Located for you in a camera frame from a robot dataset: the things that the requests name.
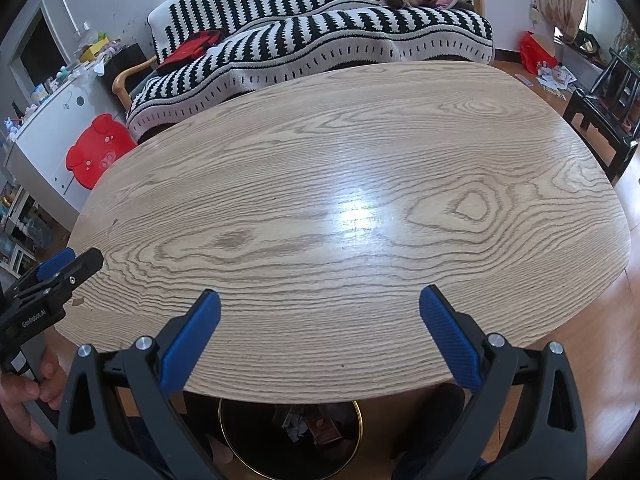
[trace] metal screw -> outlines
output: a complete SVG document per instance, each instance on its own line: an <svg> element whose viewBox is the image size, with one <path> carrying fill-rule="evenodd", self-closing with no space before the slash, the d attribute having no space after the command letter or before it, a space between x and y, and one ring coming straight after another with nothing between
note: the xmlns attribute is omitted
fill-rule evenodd
<svg viewBox="0 0 640 480"><path fill-rule="evenodd" d="M80 357L87 357L90 353L91 353L91 346L89 346L89 345L82 345L78 349L78 355Z"/></svg>
<svg viewBox="0 0 640 480"><path fill-rule="evenodd" d="M497 348L501 348L504 346L504 338L500 334L489 334L489 344L491 346L495 346Z"/></svg>
<svg viewBox="0 0 640 480"><path fill-rule="evenodd" d="M151 348L151 345L154 343L154 340L151 339L148 335L143 335L139 337L136 341L136 348L138 350L147 350Z"/></svg>
<svg viewBox="0 0 640 480"><path fill-rule="evenodd" d="M558 341L552 341L551 343L549 343L549 350L551 350L553 354L558 355L564 352L564 348L562 348L562 345Z"/></svg>

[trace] black and white blanket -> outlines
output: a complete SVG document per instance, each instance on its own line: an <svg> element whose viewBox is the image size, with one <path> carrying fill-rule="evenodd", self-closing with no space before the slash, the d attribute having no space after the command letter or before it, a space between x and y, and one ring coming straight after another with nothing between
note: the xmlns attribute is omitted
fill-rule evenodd
<svg viewBox="0 0 640 480"><path fill-rule="evenodd" d="M165 27L159 28L162 20ZM127 115L135 140L154 126L178 123L290 78L438 56L488 64L494 54L491 26L474 12L393 10L377 0L170 0L149 22L160 60L193 32L226 28L233 35L199 60L146 84Z"/></svg>

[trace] red pig-shaped mat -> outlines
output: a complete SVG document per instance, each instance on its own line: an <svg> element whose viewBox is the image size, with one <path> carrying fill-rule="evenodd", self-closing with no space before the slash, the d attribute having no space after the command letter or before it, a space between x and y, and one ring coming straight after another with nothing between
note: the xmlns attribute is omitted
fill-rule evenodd
<svg viewBox="0 0 640 480"><path fill-rule="evenodd" d="M66 168L73 171L82 186L93 189L102 174L136 146L124 124L114 121L110 114L103 114L66 152Z"/></svg>

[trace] finger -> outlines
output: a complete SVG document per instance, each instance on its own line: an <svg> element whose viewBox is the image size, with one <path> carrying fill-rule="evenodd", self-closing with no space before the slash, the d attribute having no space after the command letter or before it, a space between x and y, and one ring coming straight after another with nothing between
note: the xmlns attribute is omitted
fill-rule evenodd
<svg viewBox="0 0 640 480"><path fill-rule="evenodd" d="M59 412L60 406L62 406L62 398L64 397L64 395L65 395L64 391L60 392L59 396L49 401L49 407L52 410L56 410L57 412Z"/></svg>
<svg viewBox="0 0 640 480"><path fill-rule="evenodd" d="M0 399L0 406L4 410L6 418L9 420L14 430L22 437L28 438L31 433L31 417L26 408L18 403Z"/></svg>
<svg viewBox="0 0 640 480"><path fill-rule="evenodd" d="M40 384L40 399L44 402L51 402L65 389L65 383L66 373L61 367L58 367L50 379L46 379Z"/></svg>
<svg viewBox="0 0 640 480"><path fill-rule="evenodd" d="M60 362L58 361L58 356L47 348L42 356L42 361L40 362L40 371L42 375L45 379L50 379L59 368Z"/></svg>
<svg viewBox="0 0 640 480"><path fill-rule="evenodd" d="M47 435L45 435L44 431L42 431L40 426L38 426L32 418L30 419L30 422L31 422L31 427L30 427L31 433L28 437L28 440L32 444L35 444L36 446L41 447L51 442L51 439Z"/></svg>
<svg viewBox="0 0 640 480"><path fill-rule="evenodd" d="M0 398L8 404L36 400L40 394L40 389L35 382L14 374L2 374L0 386Z"/></svg>

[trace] trash bin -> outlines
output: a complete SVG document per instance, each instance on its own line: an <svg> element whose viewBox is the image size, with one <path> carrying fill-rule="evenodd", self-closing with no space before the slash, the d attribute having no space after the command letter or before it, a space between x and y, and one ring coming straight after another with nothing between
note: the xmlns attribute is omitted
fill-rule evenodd
<svg viewBox="0 0 640 480"><path fill-rule="evenodd" d="M356 402L289 406L221 399L218 415L234 454L270 480L330 478L349 464L362 438Z"/></svg>

